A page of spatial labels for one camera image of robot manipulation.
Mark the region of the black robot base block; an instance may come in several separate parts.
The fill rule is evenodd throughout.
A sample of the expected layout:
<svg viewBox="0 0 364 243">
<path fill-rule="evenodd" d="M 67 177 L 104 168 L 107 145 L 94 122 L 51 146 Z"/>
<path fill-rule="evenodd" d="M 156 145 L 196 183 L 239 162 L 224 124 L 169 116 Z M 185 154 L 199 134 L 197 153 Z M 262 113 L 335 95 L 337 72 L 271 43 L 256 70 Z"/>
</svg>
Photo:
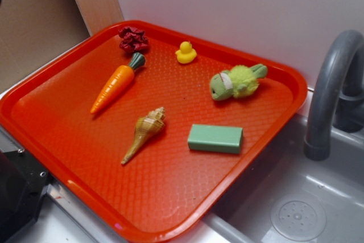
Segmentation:
<svg viewBox="0 0 364 243">
<path fill-rule="evenodd" d="M 28 151 L 1 152 L 1 242 L 37 222 L 49 182 L 49 171 Z"/>
</svg>

